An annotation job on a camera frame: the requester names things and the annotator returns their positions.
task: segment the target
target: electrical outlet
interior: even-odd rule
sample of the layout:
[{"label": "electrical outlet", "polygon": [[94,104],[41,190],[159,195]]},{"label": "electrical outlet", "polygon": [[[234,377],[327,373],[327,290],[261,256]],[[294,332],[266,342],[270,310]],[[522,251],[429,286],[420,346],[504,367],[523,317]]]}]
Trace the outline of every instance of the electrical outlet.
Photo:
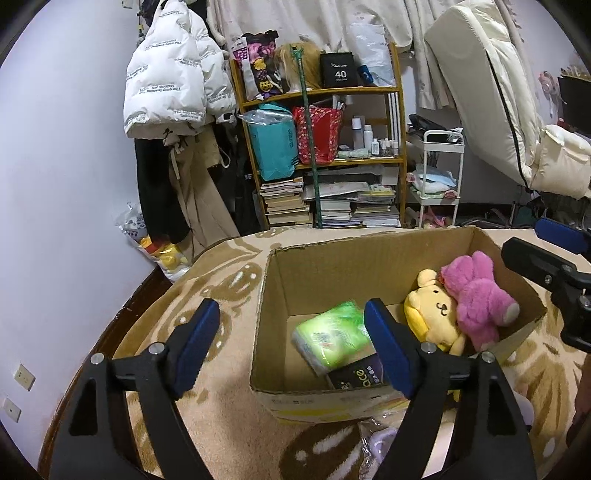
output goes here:
[{"label": "electrical outlet", "polygon": [[25,390],[29,391],[33,386],[35,376],[20,364],[17,372],[14,374],[14,380],[20,383]]},{"label": "electrical outlet", "polygon": [[18,423],[18,419],[21,417],[21,409],[18,408],[10,398],[6,397],[4,399],[4,405],[2,406],[4,411],[8,414],[10,418],[12,418],[15,422]]}]

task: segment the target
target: yellow plush toy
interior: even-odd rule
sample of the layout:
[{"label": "yellow plush toy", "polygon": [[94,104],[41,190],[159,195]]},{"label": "yellow plush toy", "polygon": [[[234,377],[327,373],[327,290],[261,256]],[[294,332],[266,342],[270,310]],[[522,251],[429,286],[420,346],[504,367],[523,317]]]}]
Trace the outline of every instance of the yellow plush toy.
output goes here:
[{"label": "yellow plush toy", "polygon": [[456,324],[456,301],[437,283],[434,270],[418,274],[418,290],[408,294],[404,313],[420,342],[433,342],[444,352],[461,355],[466,336]]}]

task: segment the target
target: clear plastic bag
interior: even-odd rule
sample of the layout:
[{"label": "clear plastic bag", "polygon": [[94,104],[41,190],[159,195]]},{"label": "clear plastic bag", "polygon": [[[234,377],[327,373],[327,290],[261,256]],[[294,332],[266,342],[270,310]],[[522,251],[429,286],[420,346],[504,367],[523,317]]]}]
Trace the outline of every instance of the clear plastic bag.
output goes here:
[{"label": "clear plastic bag", "polygon": [[382,24],[353,23],[349,26],[355,60],[365,65],[372,83],[378,87],[395,86],[392,59]]},{"label": "clear plastic bag", "polygon": [[138,250],[158,264],[171,282],[176,282],[191,267],[191,262],[176,245],[152,242],[139,203],[128,204],[128,209],[117,218],[116,225]]},{"label": "clear plastic bag", "polygon": [[293,116],[289,112],[279,110],[250,110],[249,112],[238,115],[238,118],[244,120],[249,125],[260,125],[267,127],[269,125],[276,125],[283,122],[292,122]]},{"label": "clear plastic bag", "polygon": [[[374,477],[396,438],[407,408],[408,403],[405,403],[384,413],[381,417],[359,422],[361,450],[363,453],[363,462],[359,467],[359,480],[371,480]],[[452,440],[455,419],[455,409],[446,410],[443,413],[437,439],[423,477],[432,475],[442,469]]]}]

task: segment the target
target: pink plush toy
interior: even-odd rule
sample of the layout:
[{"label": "pink plush toy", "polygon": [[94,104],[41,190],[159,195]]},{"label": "pink plush toy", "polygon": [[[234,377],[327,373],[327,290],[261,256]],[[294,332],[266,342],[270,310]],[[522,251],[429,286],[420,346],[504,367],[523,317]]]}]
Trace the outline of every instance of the pink plush toy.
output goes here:
[{"label": "pink plush toy", "polygon": [[514,322],[519,305],[495,282],[491,258],[483,252],[456,258],[441,269],[441,283],[457,301],[457,324],[478,352],[499,341],[497,327]]}]

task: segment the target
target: red gift bag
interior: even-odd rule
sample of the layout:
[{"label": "red gift bag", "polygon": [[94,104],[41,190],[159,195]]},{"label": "red gift bag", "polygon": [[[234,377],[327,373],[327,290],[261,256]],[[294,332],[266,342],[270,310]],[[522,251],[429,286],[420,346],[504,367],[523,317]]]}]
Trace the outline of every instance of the red gift bag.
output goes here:
[{"label": "red gift bag", "polygon": [[[295,131],[297,134],[297,149],[300,161],[310,164],[310,146],[308,145],[308,130],[304,108],[295,107],[293,110]],[[339,148],[339,130],[343,121],[343,111],[333,108],[310,107],[312,133],[314,134],[314,150],[316,163],[330,163],[336,157]]]}]

